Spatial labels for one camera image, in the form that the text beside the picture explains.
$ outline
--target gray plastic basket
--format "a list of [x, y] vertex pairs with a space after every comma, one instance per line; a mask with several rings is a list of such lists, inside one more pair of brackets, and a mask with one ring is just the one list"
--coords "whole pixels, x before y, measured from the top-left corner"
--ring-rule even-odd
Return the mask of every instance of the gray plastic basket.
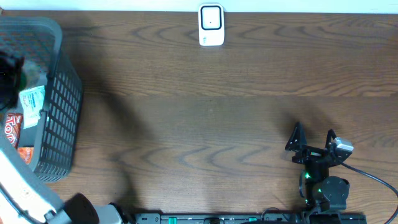
[[[62, 30], [47, 18], [0, 17], [0, 49], [22, 54], [40, 65], [45, 100], [37, 126], [21, 129], [19, 147], [34, 146], [29, 167], [46, 182], [69, 174], [83, 99], [83, 87], [61, 50]], [[18, 102], [10, 113], [23, 113]]]

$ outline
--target white wall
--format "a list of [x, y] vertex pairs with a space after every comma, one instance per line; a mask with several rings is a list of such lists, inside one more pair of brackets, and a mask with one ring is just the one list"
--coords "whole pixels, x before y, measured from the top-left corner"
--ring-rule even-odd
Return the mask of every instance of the white wall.
[[[7, 9], [197, 11], [203, 0], [0, 0]], [[398, 0], [217, 0], [227, 12], [398, 13]]]

